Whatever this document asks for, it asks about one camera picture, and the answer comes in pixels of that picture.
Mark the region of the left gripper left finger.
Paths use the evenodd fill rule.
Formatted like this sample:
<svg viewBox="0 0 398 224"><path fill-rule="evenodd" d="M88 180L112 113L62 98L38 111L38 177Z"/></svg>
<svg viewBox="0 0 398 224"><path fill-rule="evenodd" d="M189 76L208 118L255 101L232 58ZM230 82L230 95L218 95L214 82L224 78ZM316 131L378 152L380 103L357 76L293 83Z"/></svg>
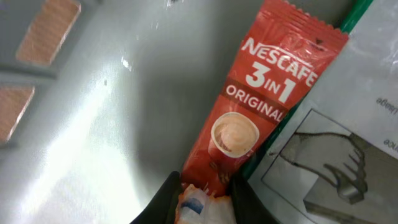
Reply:
<svg viewBox="0 0 398 224"><path fill-rule="evenodd" d="M131 224L174 224L178 196L181 193L180 173L173 171Z"/></svg>

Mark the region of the green white sponge package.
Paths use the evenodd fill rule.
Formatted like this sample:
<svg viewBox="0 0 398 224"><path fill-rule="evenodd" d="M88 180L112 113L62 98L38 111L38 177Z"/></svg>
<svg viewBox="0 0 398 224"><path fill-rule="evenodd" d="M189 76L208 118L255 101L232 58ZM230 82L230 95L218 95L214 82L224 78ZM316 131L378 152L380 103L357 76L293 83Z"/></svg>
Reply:
<svg viewBox="0 0 398 224"><path fill-rule="evenodd" d="M397 1L373 1L249 179L277 223L397 222Z"/></svg>

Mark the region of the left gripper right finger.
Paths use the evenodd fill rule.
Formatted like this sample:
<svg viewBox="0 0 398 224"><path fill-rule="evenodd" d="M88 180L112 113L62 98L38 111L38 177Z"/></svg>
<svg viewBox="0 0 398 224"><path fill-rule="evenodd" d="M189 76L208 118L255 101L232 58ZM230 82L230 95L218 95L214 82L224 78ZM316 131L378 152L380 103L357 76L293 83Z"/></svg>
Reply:
<svg viewBox="0 0 398 224"><path fill-rule="evenodd" d="M228 191L237 224L279 224L241 174L232 176Z"/></svg>

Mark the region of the orange white box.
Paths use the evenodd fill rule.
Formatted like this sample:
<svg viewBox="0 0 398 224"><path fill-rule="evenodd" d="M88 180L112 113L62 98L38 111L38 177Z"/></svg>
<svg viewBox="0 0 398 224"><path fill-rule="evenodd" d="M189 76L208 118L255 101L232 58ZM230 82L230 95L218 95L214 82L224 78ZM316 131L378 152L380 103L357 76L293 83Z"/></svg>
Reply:
<svg viewBox="0 0 398 224"><path fill-rule="evenodd" d="M175 224L236 224L233 202L230 196L207 195L190 184L178 196Z"/></svg>

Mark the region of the red sachet packet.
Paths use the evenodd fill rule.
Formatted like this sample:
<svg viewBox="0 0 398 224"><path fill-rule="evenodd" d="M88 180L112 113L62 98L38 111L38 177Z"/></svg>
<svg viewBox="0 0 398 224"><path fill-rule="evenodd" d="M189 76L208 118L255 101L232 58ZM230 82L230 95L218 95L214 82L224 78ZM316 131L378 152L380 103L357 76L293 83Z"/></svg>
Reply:
<svg viewBox="0 0 398 224"><path fill-rule="evenodd" d="M183 166L182 183L224 195L231 176L310 91L348 39L287 1L265 0Z"/></svg>

